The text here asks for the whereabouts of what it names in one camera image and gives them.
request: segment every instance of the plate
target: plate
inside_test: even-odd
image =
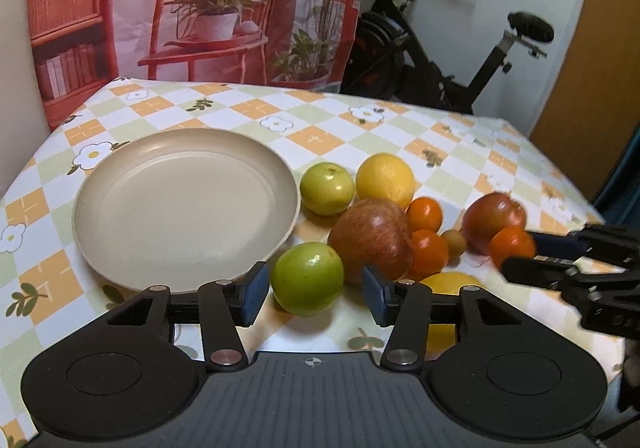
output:
[[[230,40],[220,40],[217,42],[201,42],[193,38],[182,38],[180,40],[171,40],[165,43],[164,46],[173,45],[191,50],[227,50],[255,42],[260,39],[260,34],[260,31],[242,36],[235,34]]]
[[[237,133],[152,134],[104,159],[73,209],[78,249],[108,280],[195,291],[267,260],[291,234],[300,193],[287,163]]]

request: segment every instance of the white wall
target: white wall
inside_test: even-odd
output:
[[[27,26],[27,0],[0,0],[0,197],[49,135]]]
[[[363,7],[372,3],[363,0]],[[548,20],[556,30],[545,46],[549,57],[535,60],[524,47],[513,47],[511,72],[498,72],[474,105],[478,115],[502,117],[528,135],[558,76],[581,6],[582,0],[416,0],[408,18],[430,58],[463,84],[509,28],[509,12],[530,11]]]

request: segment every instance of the checkered tablecloth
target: checkered tablecloth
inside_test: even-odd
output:
[[[20,398],[20,377],[40,351],[130,294],[85,264],[71,232],[82,181],[115,149],[170,128],[224,128],[280,154],[298,179],[311,164],[333,161],[355,172],[370,155],[390,152],[414,170],[416,195],[443,206],[444,229],[483,193],[511,192],[529,227],[556,233],[598,221],[593,208],[555,166],[510,124],[338,94],[216,83],[117,78],[47,139],[0,201],[0,428],[13,441],[34,428]],[[300,214],[290,243],[324,240],[331,219]],[[593,354],[609,379],[619,370],[621,340],[588,333],[554,293],[506,284],[490,262],[463,257],[454,268],[478,277],[499,297]],[[283,313],[269,298],[250,329],[248,352],[382,352],[388,329],[343,297],[320,316]],[[196,325],[177,328],[176,344],[202,357]],[[3,437],[0,436],[0,447]]]

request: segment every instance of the exercise bike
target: exercise bike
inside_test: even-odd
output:
[[[392,97],[401,102],[473,113],[472,105],[498,68],[507,74],[511,63],[506,61],[513,44],[529,49],[534,58],[544,52],[536,44],[548,44],[554,39],[553,27],[542,18],[526,12],[507,16],[511,31],[504,31],[468,86],[444,76],[440,68],[424,51],[404,11],[415,0],[376,0],[370,11],[358,18],[354,44],[340,92],[376,99]],[[407,52],[413,65],[404,61]]]

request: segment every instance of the bookshelf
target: bookshelf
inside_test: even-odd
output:
[[[38,86],[54,129],[117,76],[111,0],[28,0],[28,13]]]

